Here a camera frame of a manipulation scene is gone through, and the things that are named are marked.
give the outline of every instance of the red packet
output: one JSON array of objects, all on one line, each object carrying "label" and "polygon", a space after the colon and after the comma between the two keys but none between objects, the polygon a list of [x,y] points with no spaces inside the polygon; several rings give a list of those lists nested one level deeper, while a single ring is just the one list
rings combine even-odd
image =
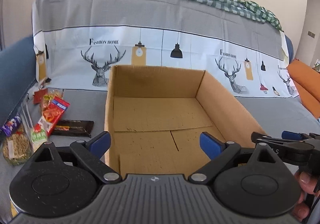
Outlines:
[{"label": "red packet", "polygon": [[40,125],[41,128],[43,128],[46,131],[47,136],[49,137],[57,122],[60,120],[63,113],[69,106],[70,104],[68,102],[65,102],[64,100],[55,97],[50,102],[49,106],[44,108],[42,112],[42,117],[36,124],[35,128],[37,127],[37,125]]},{"label": "red packet", "polygon": [[33,104],[39,104],[42,100],[42,97],[44,95],[46,95],[48,93],[48,89],[45,88],[45,89],[42,89],[42,90],[39,90],[39,91],[36,91],[34,96],[33,96]]}]

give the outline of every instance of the purple wrapper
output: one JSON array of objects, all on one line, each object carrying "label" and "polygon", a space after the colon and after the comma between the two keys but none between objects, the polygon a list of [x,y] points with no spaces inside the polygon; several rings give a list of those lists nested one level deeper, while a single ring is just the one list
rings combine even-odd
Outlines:
[{"label": "purple wrapper", "polygon": [[5,125],[1,127],[1,130],[4,131],[6,136],[11,136],[21,124],[21,117],[16,115],[14,118],[9,120]]}]

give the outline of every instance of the black pendant lamp illustration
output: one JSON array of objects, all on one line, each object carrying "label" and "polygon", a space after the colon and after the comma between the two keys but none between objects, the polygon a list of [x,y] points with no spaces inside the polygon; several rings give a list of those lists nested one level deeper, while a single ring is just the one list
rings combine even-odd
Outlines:
[{"label": "black pendant lamp illustration", "polygon": [[177,59],[182,59],[182,51],[180,50],[180,45],[178,44],[179,41],[179,32],[178,32],[178,39],[177,39],[177,44],[172,50],[170,57],[171,58],[177,58]]},{"label": "black pendant lamp illustration", "polygon": [[266,71],[266,67],[265,67],[265,65],[263,64],[263,61],[262,61],[262,65],[261,65],[261,70]]}]

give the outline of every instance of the plastic bag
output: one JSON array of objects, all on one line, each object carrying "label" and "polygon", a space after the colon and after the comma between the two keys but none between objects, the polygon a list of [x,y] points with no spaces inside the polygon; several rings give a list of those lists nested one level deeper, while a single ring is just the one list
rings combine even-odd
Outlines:
[{"label": "plastic bag", "polygon": [[2,152],[6,161],[11,165],[25,163],[30,158],[31,145],[23,124],[20,124],[17,131],[4,140]]},{"label": "plastic bag", "polygon": [[55,98],[58,97],[60,99],[63,98],[63,90],[61,89],[48,89],[48,93],[46,93],[41,100],[40,103],[40,113],[43,113],[43,110],[46,109],[50,102]]}]

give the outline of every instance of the open cardboard box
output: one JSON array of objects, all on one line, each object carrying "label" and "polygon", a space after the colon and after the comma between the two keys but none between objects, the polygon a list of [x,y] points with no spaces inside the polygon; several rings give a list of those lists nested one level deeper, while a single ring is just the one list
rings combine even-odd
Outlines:
[{"label": "open cardboard box", "polygon": [[209,158],[199,146],[206,131],[222,142],[254,147],[265,134],[252,115],[211,74],[202,70],[113,66],[105,130],[112,137],[106,164],[127,173],[191,173]]}]

